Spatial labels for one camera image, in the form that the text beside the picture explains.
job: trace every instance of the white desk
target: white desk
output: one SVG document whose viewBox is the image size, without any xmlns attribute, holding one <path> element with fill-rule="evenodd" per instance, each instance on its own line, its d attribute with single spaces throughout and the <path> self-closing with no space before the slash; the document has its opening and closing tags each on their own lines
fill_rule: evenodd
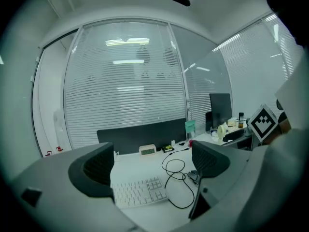
<svg viewBox="0 0 309 232">
<path fill-rule="evenodd" d="M 202 136 L 201 139 L 197 137 L 197 140 L 204 141 Z M 184 146 L 177 144 L 174 148 L 175 151 L 185 149 L 187 148 L 187 143 L 185 143 Z M 231 149 L 228 147 L 222 149 L 221 153 L 230 158 L 231 164 L 228 170 L 223 172 L 221 175 L 208 180 L 209 190 L 218 200 L 222 199 L 231 189 L 237 178 L 242 173 L 247 164 L 247 159 L 249 159 L 251 154 L 249 151 Z M 120 155 L 118 157 L 119 162 L 115 162 L 112 169 L 111 181 L 112 183 L 119 183 L 158 176 L 164 185 L 168 179 L 168 175 L 165 170 L 162 169 L 161 163 L 168 154 L 169 153 L 159 151 L 155 155 L 143 157 L 140 156 L 139 153 Z M 179 152 L 169 156 L 165 161 L 164 166 L 167 161 L 171 159 L 181 159 L 185 162 L 183 173 L 188 173 L 191 170 L 195 170 L 192 163 L 191 150 Z M 180 161 L 173 161 L 169 163 L 168 169 L 178 171 L 182 168 L 182 166 L 183 164 Z M 185 181 L 196 196 L 197 187 L 195 187 L 189 178 L 186 178 Z M 170 179 L 166 192 L 168 197 L 178 206 L 185 207 L 192 202 L 192 193 L 182 181 Z M 122 209 L 122 212 L 149 232 L 167 232 L 188 223 L 190 221 L 188 216 L 192 207 L 193 205 L 186 209 L 178 209 L 167 201 L 140 207 L 125 208 Z"/>
<path fill-rule="evenodd" d="M 247 122 L 244 121 L 243 128 L 246 128 L 246 127 L 247 127 Z M 238 128 L 238 122 L 237 122 L 236 126 L 229 127 L 228 131 L 229 131 L 229 133 L 231 133 L 231 132 L 238 131 L 238 130 L 241 130 L 241 129 Z M 222 140 L 219 141 L 218 139 L 219 139 L 218 137 L 211 136 L 210 132 L 205 132 L 202 135 L 199 135 L 199 136 L 194 138 L 194 140 L 204 141 L 204 142 L 215 144 L 215 145 L 223 145 L 223 144 L 227 143 L 227 142 L 223 142 Z"/>
</svg>

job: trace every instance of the black cable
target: black cable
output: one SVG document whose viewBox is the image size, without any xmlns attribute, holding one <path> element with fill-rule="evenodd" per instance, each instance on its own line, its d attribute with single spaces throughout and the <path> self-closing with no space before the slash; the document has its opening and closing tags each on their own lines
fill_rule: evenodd
<svg viewBox="0 0 309 232">
<path fill-rule="evenodd" d="M 172 155 L 172 154 L 174 154 L 174 153 L 183 152 L 183 151 L 188 150 L 188 149 L 189 149 L 189 148 L 184 149 L 184 150 L 179 150 L 179 151 L 172 152 L 172 153 L 170 153 L 167 157 L 169 157 L 170 155 Z M 163 168 L 163 169 L 166 171 L 166 173 L 169 175 L 169 178 L 168 178 L 168 180 L 167 180 L 166 183 L 165 183 L 164 189 L 166 189 L 166 185 L 168 184 L 169 179 L 174 178 L 174 179 L 176 179 L 176 180 L 182 180 L 182 181 L 185 183 L 185 185 L 186 185 L 186 186 L 190 189 L 190 191 L 192 192 L 192 195 L 193 195 L 193 200 L 192 200 L 192 202 L 191 202 L 188 206 L 186 206 L 186 207 L 179 207 L 179 206 L 175 205 L 170 199 L 169 199 L 169 201 L 170 201 L 170 203 L 171 203 L 173 206 L 175 206 L 176 208 L 179 208 L 179 209 L 186 209 L 186 208 L 190 207 L 190 206 L 194 203 L 195 196 L 194 196 L 194 193 L 193 193 L 192 189 L 191 189 L 191 188 L 187 185 L 187 183 L 184 181 L 184 180 L 186 179 L 186 176 L 185 176 L 185 175 L 188 175 L 188 174 L 184 174 L 184 173 L 182 172 L 182 170 L 183 170 L 184 167 L 185 167 L 185 162 L 184 162 L 183 160 L 180 160 L 180 159 L 172 159 L 172 160 L 169 160 L 169 161 L 166 163 L 165 168 L 164 168 L 164 167 L 163 167 L 163 163 L 164 163 L 164 161 L 167 159 L 167 157 L 164 158 L 164 160 L 163 160 L 163 162 L 162 162 L 162 164 L 161 164 L 162 168 Z M 168 164 L 169 164 L 171 161 L 174 161 L 174 160 L 182 161 L 182 162 L 183 162 L 183 167 L 182 167 L 179 171 L 175 171 L 175 172 L 174 172 L 174 171 L 167 170 Z M 182 178 L 181 178 L 181 179 L 176 178 L 176 177 L 173 176 L 174 174 L 177 174 L 177 173 L 181 173 L 181 174 L 182 174 Z"/>
</svg>

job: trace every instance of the white keyboard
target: white keyboard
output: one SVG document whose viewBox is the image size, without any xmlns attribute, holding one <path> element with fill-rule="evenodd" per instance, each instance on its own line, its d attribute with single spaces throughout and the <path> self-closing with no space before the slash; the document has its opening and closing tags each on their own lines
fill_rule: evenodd
<svg viewBox="0 0 309 232">
<path fill-rule="evenodd" d="M 115 203 L 119 208 L 136 207 L 144 204 L 168 200 L 162 182 L 158 177 L 111 184 Z"/>
</svg>

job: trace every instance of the digital clock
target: digital clock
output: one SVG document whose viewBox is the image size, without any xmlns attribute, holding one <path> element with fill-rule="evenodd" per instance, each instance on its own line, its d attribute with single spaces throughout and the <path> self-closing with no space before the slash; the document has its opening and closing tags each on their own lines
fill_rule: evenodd
<svg viewBox="0 0 309 232">
<path fill-rule="evenodd" d="M 156 153 L 155 145 L 144 145 L 140 146 L 140 155 L 141 156 L 149 156 Z"/>
</svg>

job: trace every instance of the small white device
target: small white device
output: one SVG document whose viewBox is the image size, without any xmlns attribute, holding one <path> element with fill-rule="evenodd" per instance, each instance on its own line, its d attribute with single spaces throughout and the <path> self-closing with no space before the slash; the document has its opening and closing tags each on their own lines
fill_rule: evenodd
<svg viewBox="0 0 309 232">
<path fill-rule="evenodd" d="M 111 184 L 119 208 L 136 207 L 168 200 L 159 177 L 128 183 Z"/>
<path fill-rule="evenodd" d="M 141 156 L 154 155 L 155 153 L 156 153 L 155 145 L 140 146 L 140 155 Z"/>
</svg>

